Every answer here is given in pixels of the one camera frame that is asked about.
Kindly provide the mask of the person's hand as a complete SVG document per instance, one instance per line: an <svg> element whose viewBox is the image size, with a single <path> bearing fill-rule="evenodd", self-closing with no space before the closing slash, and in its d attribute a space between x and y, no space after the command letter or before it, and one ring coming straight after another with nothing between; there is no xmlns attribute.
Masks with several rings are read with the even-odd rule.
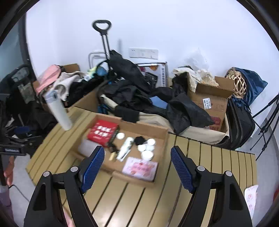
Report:
<svg viewBox="0 0 279 227"><path fill-rule="evenodd" d="M7 165L7 168L4 171L4 176L6 178L6 183L7 183L8 186L11 186L12 182L13 182L14 166L15 166L15 158L14 158L14 156L11 156L9 158L9 163Z"/></svg>

